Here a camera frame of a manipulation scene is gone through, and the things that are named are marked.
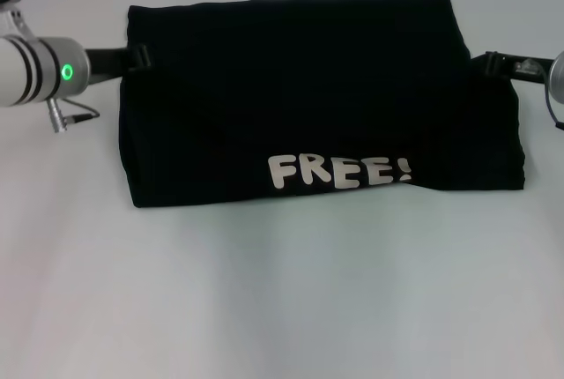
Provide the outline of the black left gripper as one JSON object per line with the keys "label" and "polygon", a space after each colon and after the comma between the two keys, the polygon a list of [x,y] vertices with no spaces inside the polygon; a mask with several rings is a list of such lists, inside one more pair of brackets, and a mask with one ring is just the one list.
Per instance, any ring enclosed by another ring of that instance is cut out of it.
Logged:
{"label": "black left gripper", "polygon": [[120,78],[127,72],[148,71],[153,67],[149,48],[143,44],[127,48],[89,48],[85,51],[89,64],[89,85]]}

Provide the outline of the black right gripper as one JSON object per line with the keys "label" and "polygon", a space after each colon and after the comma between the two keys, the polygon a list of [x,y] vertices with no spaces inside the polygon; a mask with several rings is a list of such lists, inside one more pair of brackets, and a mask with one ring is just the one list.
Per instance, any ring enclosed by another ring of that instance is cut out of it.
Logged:
{"label": "black right gripper", "polygon": [[508,78],[536,84],[551,84],[556,81],[554,62],[554,59],[487,51],[485,54],[473,57],[471,67],[486,78]]}

